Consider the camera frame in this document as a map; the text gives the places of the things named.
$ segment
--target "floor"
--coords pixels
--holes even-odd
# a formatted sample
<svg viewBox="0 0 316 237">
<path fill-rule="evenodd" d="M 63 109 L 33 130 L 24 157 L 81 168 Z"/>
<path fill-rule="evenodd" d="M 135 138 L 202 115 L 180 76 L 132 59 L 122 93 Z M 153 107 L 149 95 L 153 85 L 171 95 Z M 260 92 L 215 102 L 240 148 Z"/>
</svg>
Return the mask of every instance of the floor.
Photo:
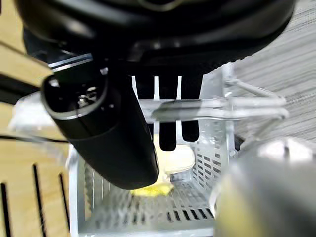
<svg viewBox="0 0 316 237">
<path fill-rule="evenodd" d="M 269 137 L 295 136 L 316 142 L 316 1 L 299 2 L 286 31 L 268 47 L 235 63 L 236 76 L 287 99 L 290 118 Z M 261 123 L 240 123 L 250 135 Z"/>
</svg>

